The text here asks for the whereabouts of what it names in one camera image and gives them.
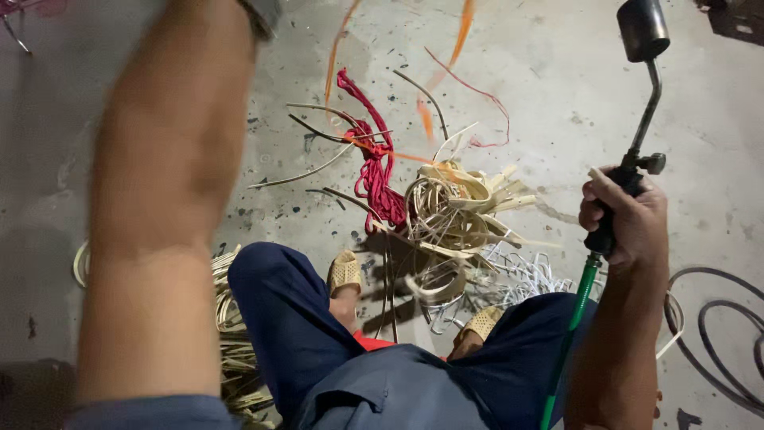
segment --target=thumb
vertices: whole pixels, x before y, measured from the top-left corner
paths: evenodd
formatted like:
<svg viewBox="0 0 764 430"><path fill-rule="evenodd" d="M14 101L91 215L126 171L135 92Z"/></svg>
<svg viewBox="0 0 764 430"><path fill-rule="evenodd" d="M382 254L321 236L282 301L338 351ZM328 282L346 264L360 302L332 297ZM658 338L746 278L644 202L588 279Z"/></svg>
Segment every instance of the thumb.
<svg viewBox="0 0 764 430"><path fill-rule="evenodd" d="M616 212L628 209L636 203L633 197L623 191L612 179L605 176L600 169L592 168L589 176L594 179L591 189L598 199Z"/></svg>

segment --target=blue shirt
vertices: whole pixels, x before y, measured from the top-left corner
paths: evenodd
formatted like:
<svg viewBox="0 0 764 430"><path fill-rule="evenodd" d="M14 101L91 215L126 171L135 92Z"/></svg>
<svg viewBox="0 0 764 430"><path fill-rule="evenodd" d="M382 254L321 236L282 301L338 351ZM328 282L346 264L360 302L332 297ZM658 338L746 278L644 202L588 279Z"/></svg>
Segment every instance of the blue shirt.
<svg viewBox="0 0 764 430"><path fill-rule="evenodd" d="M482 400L454 380L447 364L409 344L366 353L343 364L307 394L291 420L296 429L498 428ZM164 396L97 402L67 429L239 429L212 396Z"/></svg>

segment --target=black hose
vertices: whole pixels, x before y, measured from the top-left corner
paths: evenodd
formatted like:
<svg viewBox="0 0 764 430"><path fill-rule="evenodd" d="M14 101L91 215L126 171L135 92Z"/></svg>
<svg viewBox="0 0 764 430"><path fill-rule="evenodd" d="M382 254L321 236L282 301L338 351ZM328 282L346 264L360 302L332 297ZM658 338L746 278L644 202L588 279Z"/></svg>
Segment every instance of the black hose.
<svg viewBox="0 0 764 430"><path fill-rule="evenodd" d="M751 285L750 283L746 281L743 281L742 279L738 278L735 275L731 275L730 273L724 272L719 269L712 269L710 267L691 267L687 269L682 269L679 272L676 272L671 277L671 279L669 279L668 287L671 288L672 285L674 285L674 282L680 276L687 275L688 273L708 273L711 275L720 276L721 278L728 279L740 285L741 287L744 287L745 289L747 289L748 291L756 295L756 297L764 301L764 292L762 292L758 288L754 287L753 285ZM739 393L736 393L732 388L725 385L720 380L716 379L714 375L711 375L711 373L708 370L706 370L706 368L703 367L698 362L698 359L696 359L695 355L693 355L690 349L687 348L687 345L685 344L685 342L682 340L681 337L677 339L676 344L679 346L681 353L684 354L685 357L687 357L687 360L690 362L690 364L692 364L692 366L709 383L711 383L711 385L714 386L714 388L718 389L720 393L724 394L728 399L732 400L738 406L748 409L749 411L753 412L759 417L764 418L764 402L762 402L760 399L754 396L742 383L740 383L740 381L738 381L734 376L732 376L732 373L730 373L730 371L721 363L719 356L716 354L714 347L711 345L711 340L708 338L708 334L706 332L706 322L705 322L706 313L708 312L709 309L717 307L717 306L732 308L740 312L746 318L751 320L753 324L756 326L756 328L759 329L759 332L761 332L761 335L759 336L759 338L756 339L756 342L753 345L753 361L756 363L756 368L759 370L759 373L764 379L764 363L762 363L762 343L764 343L764 319L762 319L759 315L754 314L750 309L742 305L739 305L733 301L713 300L705 304L703 308L701 309L700 313L698 314L698 330L700 331L701 339L703 340L703 345L705 346L706 351L708 352L708 355L711 356L711 359L713 360L714 364L719 369L719 371L722 372L724 377L727 378L730 384L732 384L732 387L737 389ZM674 335L676 335L678 330L676 327L676 323L674 321L674 317L673 317L671 306L669 305L668 299L663 305L663 312L665 314L666 321L668 322L668 328L671 330L671 332Z"/></svg>

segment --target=navy blue pants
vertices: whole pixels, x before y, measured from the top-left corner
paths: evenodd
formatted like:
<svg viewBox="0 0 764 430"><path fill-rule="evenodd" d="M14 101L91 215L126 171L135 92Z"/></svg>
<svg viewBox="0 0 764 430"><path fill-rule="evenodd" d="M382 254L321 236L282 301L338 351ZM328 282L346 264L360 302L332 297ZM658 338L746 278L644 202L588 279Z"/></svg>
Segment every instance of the navy blue pants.
<svg viewBox="0 0 764 430"><path fill-rule="evenodd" d="M329 313L329 287L302 253L276 243L245 247L228 271L265 382L288 422L305 395L363 347ZM450 361L502 428L538 428L545 391L573 312L575 295L554 293L507 310L483 347ZM573 348L594 316L589 302ZM563 375L552 422L562 416Z"/></svg>

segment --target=tan sandal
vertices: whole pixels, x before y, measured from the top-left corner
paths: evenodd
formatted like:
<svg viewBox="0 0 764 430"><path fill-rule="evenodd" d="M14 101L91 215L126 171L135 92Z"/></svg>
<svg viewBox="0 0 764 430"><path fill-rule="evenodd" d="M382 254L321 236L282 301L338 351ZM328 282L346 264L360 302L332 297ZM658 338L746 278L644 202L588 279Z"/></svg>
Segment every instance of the tan sandal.
<svg viewBox="0 0 764 430"><path fill-rule="evenodd" d="M465 324L465 327L461 329L461 332L456 336L454 342L461 342L461 339L465 336L467 330L474 331L480 336L480 339L485 342L485 340L488 339L488 334L490 334L490 331L496 327L496 323L499 322L502 315L504 315L504 311L496 306L482 308L470 321L467 322L467 324Z"/></svg>
<svg viewBox="0 0 764 430"><path fill-rule="evenodd" d="M355 252L345 250L340 252L332 261L329 269L329 295L334 297L334 292L340 287L352 287L361 293L361 267Z"/></svg>

